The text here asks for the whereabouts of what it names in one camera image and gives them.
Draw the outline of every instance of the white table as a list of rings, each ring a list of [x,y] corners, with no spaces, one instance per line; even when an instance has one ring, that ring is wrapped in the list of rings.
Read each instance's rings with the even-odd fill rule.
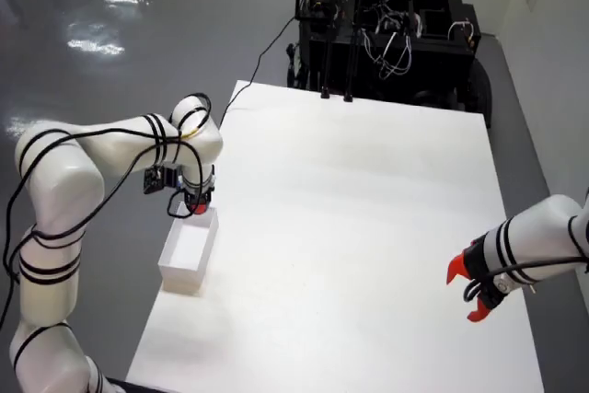
[[[445,285],[448,262],[505,217],[479,115],[255,84],[222,133],[202,294],[157,295],[130,382],[542,391],[521,291],[472,324],[466,280]]]

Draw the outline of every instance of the wire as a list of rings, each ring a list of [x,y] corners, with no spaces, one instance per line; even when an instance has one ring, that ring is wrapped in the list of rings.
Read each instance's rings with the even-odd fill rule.
[[[501,267],[492,272],[488,272],[486,275],[472,280],[468,283],[467,288],[464,290],[464,300],[466,302],[472,301],[480,293],[482,285],[488,280],[494,278],[502,273],[520,271],[524,269],[536,269],[538,267],[556,266],[561,264],[572,264],[572,263],[589,263],[589,260],[585,257],[566,257],[566,258],[554,258],[549,260],[535,260],[520,264],[514,264],[511,266]]]
[[[450,35],[454,27],[459,26],[462,27],[462,29],[464,29],[466,25],[470,26],[470,35],[468,36],[468,42],[470,42],[472,40],[472,36],[474,36],[475,34],[475,27],[468,20],[454,22],[452,25],[450,25],[450,29],[448,30],[448,40],[450,40]]]
[[[380,71],[378,76],[381,80],[387,80],[392,74],[405,75],[410,70],[412,64],[412,48],[411,39],[409,35],[405,36],[405,49],[398,58],[397,63],[395,65],[391,65],[387,60],[385,60],[385,56],[387,55],[388,48],[393,39],[395,38],[395,36],[397,35],[397,33],[393,33],[393,35],[390,37],[383,54],[379,55],[378,57],[374,57],[374,55],[372,54],[372,43],[370,42],[370,38],[368,37],[368,34],[366,33],[365,29],[361,29],[361,31],[364,35],[364,48],[366,50],[366,53],[368,54],[368,57],[370,58],[370,60],[372,60],[374,64],[380,65]],[[399,67],[407,52],[409,52],[407,65],[405,67]]]
[[[268,52],[270,50],[270,48],[272,47],[272,45],[281,38],[281,36],[284,34],[284,32],[286,31],[286,29],[288,28],[288,26],[291,24],[291,22],[293,20],[295,20],[296,17],[291,17],[288,22],[286,22],[286,24],[283,26],[283,28],[281,29],[281,31],[278,33],[278,35],[274,38],[273,41],[270,42],[270,45],[268,45],[268,47],[262,51],[262,53],[260,54],[260,56],[258,57],[258,63],[256,64],[256,69],[254,69],[254,74],[251,75],[251,79],[249,80],[249,83],[247,85],[245,85],[244,87],[242,87],[241,89],[239,89],[239,91],[237,92],[237,94],[235,94],[233,96],[233,98],[231,98],[231,100],[229,100],[229,103],[227,104],[227,106],[225,106],[225,110],[223,111],[223,115],[221,116],[221,122],[219,123],[219,128],[221,127],[221,125],[223,124],[223,120],[225,119],[225,115],[227,114],[227,110],[229,109],[229,107],[233,104],[234,101],[236,101],[237,96],[239,96],[239,94],[241,94],[243,92],[244,89],[247,89],[248,87],[251,87],[251,84],[254,83],[254,79],[256,78],[256,74],[258,73],[258,69],[260,68],[260,62],[261,62],[261,58],[264,56],[264,54],[266,52]]]

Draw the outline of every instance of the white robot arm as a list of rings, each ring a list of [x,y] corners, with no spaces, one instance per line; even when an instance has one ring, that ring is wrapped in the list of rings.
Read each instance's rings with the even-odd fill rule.
[[[169,186],[176,189],[173,196],[184,195],[190,214],[206,210],[213,164],[223,147],[210,105],[205,95],[195,94],[183,99],[169,120],[149,114],[96,126],[47,121],[19,139],[16,162],[23,180],[9,211],[26,182],[36,224],[10,260],[5,250],[4,264],[11,285],[20,284],[21,321],[10,358],[25,393],[121,391],[84,356],[65,322],[77,298],[82,237],[124,178],[140,169],[147,169],[145,193]],[[106,198],[100,171],[123,176]],[[168,213],[175,216],[169,206]],[[6,242],[9,236],[7,223]],[[17,252],[19,278],[12,270]]]
[[[584,208],[552,195],[473,240],[448,266],[446,283],[457,275],[472,280],[465,301],[477,298],[472,322],[486,318],[513,290],[589,265],[589,199]]]

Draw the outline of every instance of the white plastic container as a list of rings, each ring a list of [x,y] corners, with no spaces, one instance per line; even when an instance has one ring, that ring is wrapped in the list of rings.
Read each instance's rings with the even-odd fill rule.
[[[178,214],[185,213],[186,208],[181,204]],[[202,215],[174,220],[158,263],[165,291],[183,295],[198,293],[218,227],[217,211],[213,207]]]

